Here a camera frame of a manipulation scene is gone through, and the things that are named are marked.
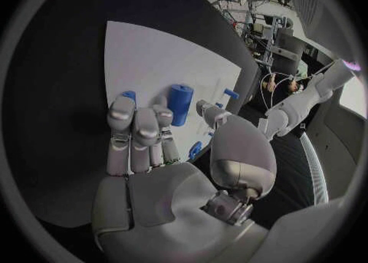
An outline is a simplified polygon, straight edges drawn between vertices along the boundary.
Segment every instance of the light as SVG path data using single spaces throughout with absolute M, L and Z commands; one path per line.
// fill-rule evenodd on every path
M 350 70 L 353 70 L 353 71 L 360 71 L 361 70 L 361 67 L 358 64 L 354 63 L 354 62 L 350 63 L 350 62 L 347 62 L 347 61 L 344 61 L 344 60 L 342 60 L 342 61 L 347 66 L 347 68 L 349 68 Z

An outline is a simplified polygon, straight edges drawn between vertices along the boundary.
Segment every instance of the robotic arm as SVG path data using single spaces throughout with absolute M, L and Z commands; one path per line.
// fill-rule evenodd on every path
M 345 63 L 337 60 L 324 74 L 314 76 L 308 87 L 299 94 L 294 94 L 266 112 L 266 119 L 259 119 L 258 129 L 268 140 L 274 135 L 284 136 L 301 123 L 316 104 L 325 102 L 333 91 L 343 86 L 353 73 Z

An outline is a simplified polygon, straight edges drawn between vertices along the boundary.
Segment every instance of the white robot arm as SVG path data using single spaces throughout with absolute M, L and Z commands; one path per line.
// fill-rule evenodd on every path
M 258 129 L 268 140 L 276 134 L 284 136 L 301 123 L 316 104 L 328 100 L 333 91 L 353 77 L 344 61 L 337 60 L 324 74 L 314 76 L 308 87 L 294 94 L 266 112 L 266 119 L 259 119 Z

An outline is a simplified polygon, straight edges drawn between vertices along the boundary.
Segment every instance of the white board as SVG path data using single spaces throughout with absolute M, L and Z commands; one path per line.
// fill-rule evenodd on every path
M 227 105 L 225 88 L 232 90 L 240 68 L 218 54 L 166 32 L 107 22 L 105 36 L 105 85 L 107 103 L 124 91 L 136 92 L 137 106 L 152 105 L 156 96 L 168 96 L 171 85 L 194 89 L 186 123 L 172 127 L 182 161 L 192 145 L 210 140 L 208 126 L 196 113 L 196 102 L 204 99 Z

